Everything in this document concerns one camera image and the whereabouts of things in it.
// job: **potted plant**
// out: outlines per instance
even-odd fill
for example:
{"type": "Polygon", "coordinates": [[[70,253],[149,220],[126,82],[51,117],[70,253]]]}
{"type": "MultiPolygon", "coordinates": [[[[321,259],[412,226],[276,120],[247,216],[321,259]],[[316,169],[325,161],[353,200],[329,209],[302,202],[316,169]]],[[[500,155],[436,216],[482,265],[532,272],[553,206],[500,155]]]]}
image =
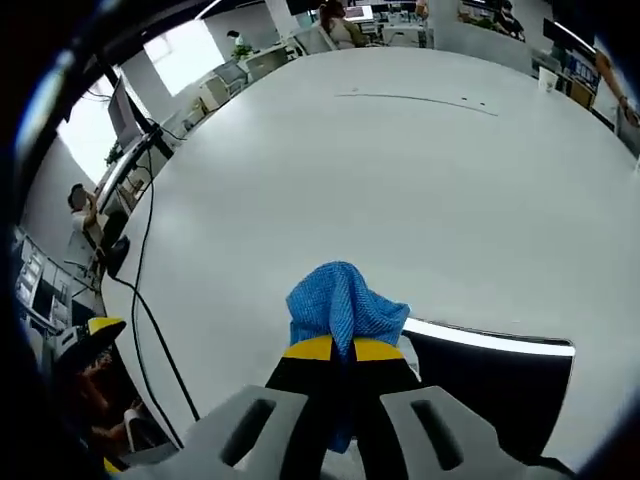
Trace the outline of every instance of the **potted plant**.
{"type": "Polygon", "coordinates": [[[236,45],[236,48],[233,49],[231,56],[234,58],[234,60],[239,62],[243,58],[249,57],[252,53],[253,50],[251,50],[251,47],[247,45],[236,45]]]}
{"type": "Polygon", "coordinates": [[[107,166],[110,166],[112,163],[117,162],[122,156],[122,153],[123,152],[120,148],[120,144],[116,140],[116,142],[111,147],[111,150],[109,150],[109,154],[104,159],[104,161],[107,163],[107,166]]]}

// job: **paper cup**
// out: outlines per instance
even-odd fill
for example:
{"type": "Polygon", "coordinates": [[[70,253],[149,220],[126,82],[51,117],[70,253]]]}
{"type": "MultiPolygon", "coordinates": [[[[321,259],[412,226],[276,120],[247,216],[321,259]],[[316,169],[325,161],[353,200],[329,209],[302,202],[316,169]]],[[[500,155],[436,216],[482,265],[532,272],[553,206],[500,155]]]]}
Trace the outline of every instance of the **paper cup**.
{"type": "Polygon", "coordinates": [[[540,67],[540,76],[538,77],[538,88],[544,92],[550,92],[556,88],[558,76],[551,70],[540,67]]]}

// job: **desk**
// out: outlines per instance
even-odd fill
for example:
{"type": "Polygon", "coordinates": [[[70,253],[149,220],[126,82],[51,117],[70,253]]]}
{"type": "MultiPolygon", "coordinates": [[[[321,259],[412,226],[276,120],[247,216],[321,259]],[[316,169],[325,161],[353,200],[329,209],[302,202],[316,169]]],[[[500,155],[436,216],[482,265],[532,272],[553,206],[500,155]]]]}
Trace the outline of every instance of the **desk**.
{"type": "Polygon", "coordinates": [[[255,82],[277,70],[287,61],[287,45],[278,44],[254,53],[240,61],[239,65],[249,74],[250,81],[255,82]]]}
{"type": "Polygon", "coordinates": [[[154,130],[151,134],[145,133],[136,145],[134,145],[120,158],[120,160],[118,160],[117,165],[111,171],[111,175],[107,178],[102,190],[100,191],[100,195],[98,196],[98,213],[104,212],[118,185],[121,185],[122,182],[124,182],[124,179],[136,166],[140,157],[142,157],[149,148],[152,148],[156,138],[161,136],[162,130],[159,128],[154,130]]]}
{"type": "MultiPolygon", "coordinates": [[[[515,70],[427,49],[302,57],[230,101],[160,172],[140,291],[202,415],[264,384],[289,342],[286,295],[330,260],[414,317],[570,339],[544,454],[577,469],[637,387],[633,168],[586,110],[515,70]]],[[[149,202],[125,229],[130,282],[149,202]]],[[[109,278],[102,291],[128,320],[131,292],[109,278]]],[[[138,311],[149,380],[184,436],[193,420],[138,311]]],[[[153,412],[130,327],[117,344],[153,412]]]]}

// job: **black cable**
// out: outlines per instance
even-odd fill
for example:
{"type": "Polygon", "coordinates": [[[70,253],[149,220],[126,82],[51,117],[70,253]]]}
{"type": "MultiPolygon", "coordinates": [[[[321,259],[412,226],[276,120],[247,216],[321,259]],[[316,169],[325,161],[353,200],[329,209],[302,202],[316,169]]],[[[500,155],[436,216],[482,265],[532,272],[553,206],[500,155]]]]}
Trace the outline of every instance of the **black cable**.
{"type": "Polygon", "coordinates": [[[101,93],[94,93],[89,89],[87,89],[87,93],[90,94],[90,95],[93,95],[94,97],[106,98],[107,100],[111,100],[111,96],[110,95],[103,95],[101,93]]]}
{"type": "MultiPolygon", "coordinates": [[[[147,154],[149,156],[149,166],[151,166],[151,153],[147,150],[147,154]]],[[[138,291],[138,287],[139,287],[139,283],[140,283],[140,276],[141,276],[141,272],[142,272],[142,266],[143,266],[143,260],[144,260],[144,251],[145,251],[145,247],[147,244],[147,238],[149,236],[149,231],[150,231],[150,227],[151,227],[151,220],[153,218],[153,203],[154,203],[154,196],[155,196],[155,190],[154,190],[154,185],[153,185],[153,174],[151,173],[151,170],[142,166],[140,168],[145,169],[148,173],[149,173],[149,183],[150,183],[150,187],[151,187],[151,202],[150,202],[150,206],[149,206],[149,219],[147,220],[147,227],[144,233],[144,237],[142,239],[142,247],[140,249],[140,260],[138,262],[138,273],[136,275],[136,281],[135,281],[135,285],[131,285],[129,282],[125,281],[125,280],[121,280],[119,278],[117,278],[116,276],[113,276],[111,278],[113,278],[113,280],[115,280],[116,282],[125,285],[126,287],[130,288],[133,291],[133,297],[131,299],[131,326],[133,329],[133,341],[134,341],[134,345],[135,345],[135,349],[136,349],[136,356],[138,358],[138,363],[140,364],[140,371],[142,373],[142,380],[145,384],[145,388],[147,390],[147,393],[149,394],[149,398],[151,399],[151,402],[153,403],[153,405],[156,407],[156,409],[158,410],[158,412],[160,413],[160,416],[162,417],[162,419],[164,420],[164,422],[166,423],[167,427],[169,428],[169,431],[171,432],[171,435],[173,435],[173,437],[175,438],[176,443],[178,444],[178,446],[180,448],[184,448],[184,444],[182,443],[182,441],[180,440],[180,437],[178,436],[178,434],[176,433],[175,429],[173,428],[173,425],[171,424],[171,422],[169,421],[169,418],[167,417],[167,414],[164,412],[164,410],[162,409],[162,407],[160,406],[158,400],[156,399],[155,395],[153,394],[153,390],[151,389],[151,385],[149,384],[149,378],[147,375],[147,370],[144,366],[144,359],[142,358],[142,352],[140,349],[140,339],[139,339],[139,335],[138,335],[138,324],[136,321],[136,316],[135,316],[135,305],[136,305],[136,297],[141,301],[142,306],[144,307],[147,316],[149,317],[149,320],[151,321],[151,324],[153,325],[153,329],[156,332],[156,335],[158,336],[158,339],[160,340],[160,345],[162,346],[162,349],[164,351],[164,354],[167,357],[167,360],[169,361],[169,365],[171,366],[171,369],[176,377],[176,379],[178,380],[178,384],[180,385],[180,389],[182,390],[183,395],[185,396],[185,399],[187,400],[187,403],[189,404],[189,408],[191,409],[191,413],[193,415],[194,420],[197,422],[198,420],[200,420],[200,415],[198,414],[198,411],[193,403],[193,400],[191,399],[191,396],[189,395],[189,392],[187,391],[186,385],[184,384],[184,381],[182,379],[182,376],[180,375],[180,372],[178,371],[178,368],[176,367],[176,364],[173,360],[173,357],[171,356],[171,353],[169,352],[169,348],[167,346],[167,343],[164,339],[164,336],[162,335],[162,332],[160,331],[160,327],[158,326],[158,323],[156,322],[155,317],[153,316],[153,313],[151,313],[151,309],[149,308],[149,305],[147,304],[147,302],[145,301],[145,299],[142,297],[142,295],[140,294],[140,292],[138,291]]]]}
{"type": "MultiPolygon", "coordinates": [[[[131,285],[129,282],[125,282],[124,280],[120,280],[118,277],[115,277],[115,276],[111,277],[111,278],[113,278],[116,282],[121,283],[122,285],[125,285],[125,286],[129,287],[131,290],[133,290],[134,298],[135,298],[135,295],[137,295],[138,298],[142,298],[140,296],[140,294],[137,292],[137,290],[134,288],[134,286],[131,285]]],[[[135,346],[136,346],[136,355],[138,357],[138,363],[140,364],[140,371],[142,372],[142,380],[144,382],[145,388],[147,389],[147,393],[149,394],[149,398],[151,399],[151,403],[153,403],[153,405],[156,407],[156,410],[158,410],[158,412],[160,413],[160,416],[162,417],[162,419],[164,420],[164,423],[169,428],[169,431],[171,432],[171,435],[175,439],[176,443],[178,444],[178,447],[179,448],[184,448],[184,444],[182,443],[182,440],[180,440],[180,437],[178,436],[178,433],[175,431],[175,429],[173,428],[173,425],[169,421],[169,418],[167,417],[167,414],[164,412],[164,410],[162,409],[162,407],[158,403],[158,400],[156,399],[155,395],[153,394],[153,390],[151,390],[151,386],[149,385],[149,379],[147,378],[147,372],[146,372],[146,370],[144,368],[144,362],[142,360],[142,355],[140,354],[140,345],[139,345],[138,332],[137,332],[137,329],[136,329],[135,321],[132,319],[131,323],[132,323],[132,328],[133,328],[133,341],[134,341],[135,346]]]]}
{"type": "Polygon", "coordinates": [[[151,230],[151,219],[153,218],[153,202],[154,202],[154,198],[155,198],[155,188],[153,185],[153,173],[151,172],[151,152],[149,150],[147,150],[147,156],[149,158],[149,167],[147,168],[145,166],[139,166],[138,168],[142,168],[143,170],[146,170],[147,173],[149,174],[149,187],[151,188],[151,202],[149,203],[149,219],[147,220],[147,229],[144,232],[144,237],[142,238],[142,247],[140,248],[140,260],[138,261],[138,274],[136,275],[136,283],[135,283],[135,287],[134,287],[134,297],[131,299],[131,315],[132,315],[132,319],[133,319],[133,314],[134,314],[134,306],[135,306],[135,296],[137,295],[138,298],[142,301],[142,305],[144,306],[144,309],[147,312],[147,315],[149,316],[149,320],[151,320],[151,324],[153,325],[153,329],[156,332],[156,335],[158,335],[158,339],[160,340],[160,344],[162,345],[162,349],[164,350],[164,353],[167,357],[167,360],[169,360],[169,365],[171,365],[171,370],[173,370],[174,375],[176,376],[176,379],[178,380],[178,384],[180,385],[180,389],[182,390],[182,393],[185,397],[185,399],[187,400],[187,403],[189,404],[189,409],[191,410],[191,414],[193,415],[193,419],[197,422],[198,420],[200,420],[200,415],[198,414],[198,410],[196,409],[194,403],[193,403],[193,399],[191,398],[191,395],[189,395],[189,392],[187,391],[187,387],[184,384],[184,380],[182,379],[182,375],[180,375],[180,372],[178,371],[178,367],[176,367],[175,362],[173,361],[173,357],[171,356],[171,352],[169,352],[169,347],[167,346],[167,343],[164,340],[164,336],[162,335],[162,332],[160,331],[160,327],[158,327],[158,323],[156,322],[155,317],[153,316],[153,314],[151,313],[151,310],[149,309],[147,302],[144,301],[144,299],[142,298],[142,295],[140,295],[140,292],[138,290],[139,285],[140,285],[140,277],[142,274],[142,265],[143,265],[143,261],[144,261],[144,251],[145,248],[147,246],[147,237],[149,236],[149,231],[151,230]]]}
{"type": "Polygon", "coordinates": [[[97,102],[97,103],[109,103],[109,100],[99,100],[97,98],[89,98],[89,97],[85,97],[84,95],[82,95],[82,98],[84,98],[85,100],[89,100],[90,102],[97,102]]]}
{"type": "Polygon", "coordinates": [[[153,118],[147,118],[148,121],[153,122],[155,125],[157,125],[158,127],[160,127],[160,129],[165,132],[168,133],[169,135],[171,135],[173,138],[175,138],[176,140],[180,140],[181,142],[186,141],[186,138],[183,137],[178,137],[176,135],[174,135],[173,133],[171,133],[169,130],[167,130],[166,128],[164,128],[162,125],[160,125],[158,122],[156,122],[153,118]]]}

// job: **window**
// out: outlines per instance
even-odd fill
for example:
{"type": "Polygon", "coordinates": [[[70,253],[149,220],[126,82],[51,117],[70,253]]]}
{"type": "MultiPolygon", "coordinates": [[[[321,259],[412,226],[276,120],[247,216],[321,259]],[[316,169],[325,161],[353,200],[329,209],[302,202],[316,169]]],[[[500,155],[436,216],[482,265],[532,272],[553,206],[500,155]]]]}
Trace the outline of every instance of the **window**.
{"type": "Polygon", "coordinates": [[[144,49],[173,96],[224,63],[209,30],[200,20],[163,33],[147,42],[144,49]]]}
{"type": "MultiPolygon", "coordinates": [[[[125,89],[140,111],[146,117],[149,112],[123,77],[125,89]]],[[[84,170],[87,176],[99,183],[107,171],[105,158],[116,142],[111,118],[109,117],[109,101],[113,87],[106,77],[100,78],[76,102],[71,109],[69,121],[62,121],[58,126],[58,135],[65,143],[73,159],[84,170]]]]}

